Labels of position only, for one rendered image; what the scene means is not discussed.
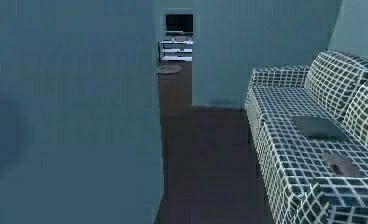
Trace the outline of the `grey round floor cushion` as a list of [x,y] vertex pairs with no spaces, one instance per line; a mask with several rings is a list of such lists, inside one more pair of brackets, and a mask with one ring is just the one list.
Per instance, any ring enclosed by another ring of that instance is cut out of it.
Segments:
[[182,70],[182,67],[180,65],[166,64],[166,65],[160,65],[157,68],[157,73],[163,74],[163,75],[169,75],[169,74],[179,73],[181,70]]

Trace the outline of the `white shelf television stand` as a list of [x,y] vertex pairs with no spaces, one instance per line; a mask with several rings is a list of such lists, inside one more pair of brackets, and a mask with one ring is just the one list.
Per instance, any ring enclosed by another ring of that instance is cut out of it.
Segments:
[[158,43],[159,61],[192,61],[193,41],[164,40]]

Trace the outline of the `black television set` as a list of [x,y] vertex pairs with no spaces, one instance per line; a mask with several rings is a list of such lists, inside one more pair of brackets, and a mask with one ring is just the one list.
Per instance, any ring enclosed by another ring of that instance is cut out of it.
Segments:
[[165,24],[167,31],[193,31],[193,15],[192,14],[167,14],[165,16]]

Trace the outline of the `black white checked sofa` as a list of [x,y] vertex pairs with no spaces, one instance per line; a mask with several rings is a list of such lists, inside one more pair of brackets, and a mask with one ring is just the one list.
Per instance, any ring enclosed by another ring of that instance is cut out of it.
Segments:
[[[255,69],[245,110],[274,224],[368,224],[368,59],[323,51],[309,65]],[[327,118],[348,140],[308,139],[294,116]],[[322,153],[362,176],[335,176]]]

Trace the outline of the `dark grey closed laptop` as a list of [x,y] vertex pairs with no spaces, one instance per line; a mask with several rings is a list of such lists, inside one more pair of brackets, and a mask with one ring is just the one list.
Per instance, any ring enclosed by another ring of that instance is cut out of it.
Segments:
[[294,116],[292,122],[308,139],[347,141],[346,134],[331,120],[313,116]]

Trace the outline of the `grey flat tablet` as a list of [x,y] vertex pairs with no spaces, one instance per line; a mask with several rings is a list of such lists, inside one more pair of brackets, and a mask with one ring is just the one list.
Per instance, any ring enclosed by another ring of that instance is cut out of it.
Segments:
[[321,157],[335,176],[355,178],[362,176],[359,168],[345,156],[339,154],[322,153]]

